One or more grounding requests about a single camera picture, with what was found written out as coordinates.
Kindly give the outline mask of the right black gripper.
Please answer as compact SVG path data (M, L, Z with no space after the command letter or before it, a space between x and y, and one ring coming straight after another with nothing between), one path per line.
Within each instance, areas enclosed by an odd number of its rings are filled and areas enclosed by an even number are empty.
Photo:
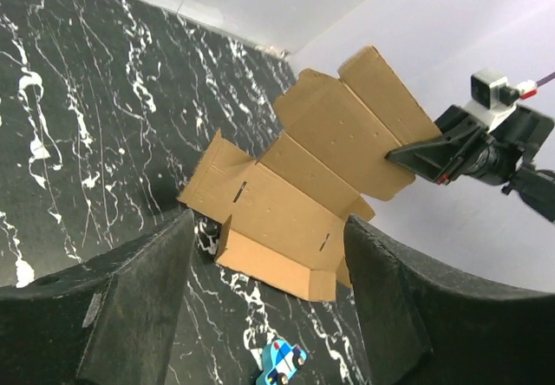
M520 104L486 136L484 124L456 105L434 124L439 136L391 150L385 159L430 182L450 183L465 175L500 186L521 160L533 163L554 130L553 118Z

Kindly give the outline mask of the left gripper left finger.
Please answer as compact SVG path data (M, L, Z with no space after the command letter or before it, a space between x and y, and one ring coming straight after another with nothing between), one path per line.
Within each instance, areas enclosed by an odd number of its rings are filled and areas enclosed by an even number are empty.
M4 286L2 383L163 383L194 242L184 211L85 263Z

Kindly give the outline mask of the brown cardboard box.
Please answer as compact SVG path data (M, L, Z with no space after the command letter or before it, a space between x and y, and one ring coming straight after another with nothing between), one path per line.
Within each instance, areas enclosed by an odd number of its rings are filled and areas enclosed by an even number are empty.
M215 134L179 199L221 224L218 264L332 302L349 282L348 217L372 219L370 199L415 181L388 152L440 131L373 46L337 76L303 70L273 108L283 130L260 157Z

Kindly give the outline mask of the blue toy car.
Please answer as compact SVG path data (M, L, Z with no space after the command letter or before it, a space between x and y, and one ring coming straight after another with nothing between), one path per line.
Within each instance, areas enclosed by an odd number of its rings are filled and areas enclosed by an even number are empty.
M304 367L308 355L298 344L275 339L262 351L262 369L257 385L287 385L291 378Z

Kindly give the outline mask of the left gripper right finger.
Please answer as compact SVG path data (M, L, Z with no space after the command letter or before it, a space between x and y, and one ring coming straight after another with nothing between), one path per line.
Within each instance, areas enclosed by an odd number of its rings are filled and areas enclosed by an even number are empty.
M356 215L344 249L372 383L553 383L553 294L458 270Z

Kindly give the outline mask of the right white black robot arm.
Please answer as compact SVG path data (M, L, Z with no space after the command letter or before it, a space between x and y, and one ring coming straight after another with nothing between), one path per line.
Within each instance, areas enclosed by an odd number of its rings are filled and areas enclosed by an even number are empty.
M437 185L461 175L505 195L515 191L524 203L554 221L554 172L533 159L554 129L554 120L523 105L493 131L463 108L452 105L434 124L441 135L396 148L386 159Z

